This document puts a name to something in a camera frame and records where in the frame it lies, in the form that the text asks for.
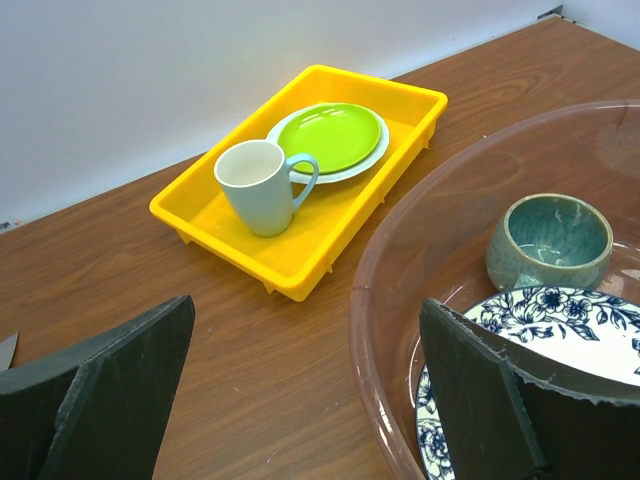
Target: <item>teal ceramic cup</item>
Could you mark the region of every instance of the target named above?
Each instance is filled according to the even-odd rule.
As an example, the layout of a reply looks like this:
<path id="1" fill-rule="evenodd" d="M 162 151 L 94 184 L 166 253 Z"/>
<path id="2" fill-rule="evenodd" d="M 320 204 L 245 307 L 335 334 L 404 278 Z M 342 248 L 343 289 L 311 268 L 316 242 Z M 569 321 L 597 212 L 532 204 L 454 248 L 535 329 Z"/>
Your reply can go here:
<path id="1" fill-rule="evenodd" d="M 540 193 L 509 207 L 485 263 L 501 292 L 536 285 L 595 289 L 612 250 L 611 226 L 598 210 L 575 197 Z"/>
<path id="2" fill-rule="evenodd" d="M 311 164 L 313 175 L 302 193 L 293 198 L 289 172 L 301 162 Z M 311 155 L 285 158 L 280 145 L 267 140 L 234 145 L 220 155 L 213 170 L 234 212 L 261 237 L 286 230 L 320 173 Z"/>

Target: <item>yellow tray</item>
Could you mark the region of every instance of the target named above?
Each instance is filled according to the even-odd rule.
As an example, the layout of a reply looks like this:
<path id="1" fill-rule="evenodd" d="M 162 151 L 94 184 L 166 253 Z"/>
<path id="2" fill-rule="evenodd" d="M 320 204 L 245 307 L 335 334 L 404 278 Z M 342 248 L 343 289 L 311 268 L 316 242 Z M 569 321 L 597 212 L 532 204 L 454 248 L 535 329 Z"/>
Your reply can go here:
<path id="1" fill-rule="evenodd" d="M 235 216 L 213 166 L 232 145 L 265 138 L 280 119 L 320 102 L 350 102 L 384 118 L 385 156 L 349 180 L 317 185 L 289 228 L 260 238 Z M 151 213 L 193 241 L 295 301 L 304 300 L 432 137 L 447 107 L 440 92 L 322 65 L 307 68 L 151 201 Z M 302 185 L 294 185 L 294 190 Z"/>

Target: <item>white wall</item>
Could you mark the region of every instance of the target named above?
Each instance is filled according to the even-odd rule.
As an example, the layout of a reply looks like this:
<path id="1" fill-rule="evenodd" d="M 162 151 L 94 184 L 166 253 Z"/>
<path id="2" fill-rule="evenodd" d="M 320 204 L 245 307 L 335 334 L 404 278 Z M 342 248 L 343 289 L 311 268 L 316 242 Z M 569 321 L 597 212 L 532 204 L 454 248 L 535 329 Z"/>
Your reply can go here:
<path id="1" fill-rule="evenodd" d="M 308 65 L 392 77 L 558 3 L 4 0 L 0 223 L 208 150 Z"/>
<path id="2" fill-rule="evenodd" d="M 565 0 L 562 14 L 601 35 L 640 49 L 640 0 Z"/>

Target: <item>cup rim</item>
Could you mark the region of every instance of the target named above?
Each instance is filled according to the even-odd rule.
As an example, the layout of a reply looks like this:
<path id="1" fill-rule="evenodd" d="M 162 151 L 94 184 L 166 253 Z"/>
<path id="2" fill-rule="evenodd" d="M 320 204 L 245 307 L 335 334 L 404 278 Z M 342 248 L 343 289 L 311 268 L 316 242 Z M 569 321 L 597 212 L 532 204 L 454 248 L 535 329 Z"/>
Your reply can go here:
<path id="1" fill-rule="evenodd" d="M 224 181 L 222 178 L 220 178 L 220 175 L 218 174 L 218 166 L 221 163 L 221 160 L 223 160 L 225 158 L 225 156 L 229 153 L 231 153 L 234 150 L 240 149 L 246 145 L 249 144 L 255 144 L 255 143 L 260 143 L 260 144 L 268 144 L 271 145 L 273 147 L 275 147 L 279 152 L 280 152 L 280 163 L 278 164 L 278 166 L 276 167 L 276 169 L 271 172 L 267 177 L 258 180 L 257 182 L 253 182 L 253 183 L 247 183 L 247 184 L 243 184 L 243 185 L 237 185 L 235 183 L 229 183 Z M 233 145 L 232 147 L 229 147 L 228 149 L 226 149 L 224 152 L 222 152 L 220 154 L 220 156 L 218 157 L 218 159 L 216 160 L 215 165 L 213 166 L 213 174 L 216 177 L 216 180 L 218 181 L 218 183 L 220 183 L 221 185 L 224 185 L 225 187 L 229 187 L 229 188 L 251 188 L 251 187 L 255 187 L 256 185 L 260 185 L 270 179 L 272 179 L 282 168 L 282 165 L 284 165 L 285 162 L 285 155 L 284 155 L 284 150 L 282 149 L 282 147 L 280 145 L 278 145 L 275 142 L 270 142 L 269 140 L 265 140 L 265 139 L 261 139 L 261 138 L 254 138 L 252 140 L 245 140 L 244 142 L 240 142 L 240 143 L 236 143 L 235 145 Z"/>
<path id="2" fill-rule="evenodd" d="M 550 263 L 545 263 L 542 262 L 540 260 L 537 260 L 533 257 L 530 257 L 529 255 L 527 255 L 525 253 L 524 250 L 522 250 L 518 244 L 515 242 L 515 240 L 513 239 L 513 237 L 511 236 L 511 231 L 509 230 L 509 219 L 511 218 L 511 214 L 514 212 L 514 210 L 516 208 L 518 208 L 520 205 L 522 205 L 524 202 L 527 202 L 529 200 L 532 200 L 534 198 L 546 198 L 546 197 L 554 197 L 554 198 L 563 198 L 565 200 L 571 200 L 573 202 L 579 203 L 582 207 L 584 207 L 585 209 L 589 210 L 591 213 L 593 213 L 598 220 L 600 220 L 600 223 L 602 223 L 602 225 L 604 226 L 606 232 L 607 232 L 607 244 L 606 246 L 602 249 L 602 252 L 600 252 L 600 254 L 594 258 L 593 260 L 590 260 L 589 262 L 586 263 L 581 263 L 579 265 L 551 265 Z M 526 258 L 528 261 L 534 263 L 535 265 L 540 265 L 546 268 L 554 268 L 554 269 L 558 269 L 558 270 L 564 270 L 564 271 L 571 271 L 571 270 L 578 270 L 578 269 L 582 269 L 585 267 L 591 267 L 594 265 L 599 264 L 600 262 L 602 262 L 605 258 L 607 258 L 611 252 L 613 251 L 613 230 L 611 229 L 611 225 L 609 224 L 609 221 L 606 219 L 606 217 L 593 205 L 585 202 L 584 200 L 581 200 L 577 197 L 571 196 L 571 195 L 564 195 L 562 193 L 535 193 L 533 195 L 527 195 L 525 197 L 522 197 L 520 200 L 517 200 L 516 202 L 514 202 L 509 209 L 507 210 L 507 213 L 504 215 L 504 219 L 503 219 L 503 223 L 502 226 L 504 228 L 505 231 L 505 235 L 507 237 L 507 240 L 509 241 L 510 245 L 515 248 L 515 250 L 522 255 L 524 258 Z"/>

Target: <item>tabletop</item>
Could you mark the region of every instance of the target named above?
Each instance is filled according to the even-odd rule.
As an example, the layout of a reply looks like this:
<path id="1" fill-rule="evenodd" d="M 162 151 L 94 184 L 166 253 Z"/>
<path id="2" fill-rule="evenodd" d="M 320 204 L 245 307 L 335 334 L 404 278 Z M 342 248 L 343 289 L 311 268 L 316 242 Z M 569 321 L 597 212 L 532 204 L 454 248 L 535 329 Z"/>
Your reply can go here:
<path id="1" fill-rule="evenodd" d="M 154 219 L 151 198 L 194 159 L 0 236 L 0 338 L 15 365 L 180 294 L 196 325 L 154 478 L 388 478 L 351 373 L 354 272 L 380 221 L 435 166 L 506 126 L 594 100 L 640 98 L 640 54 L 560 18 L 408 73 L 449 108 L 423 151 L 311 295 L 295 303 Z"/>

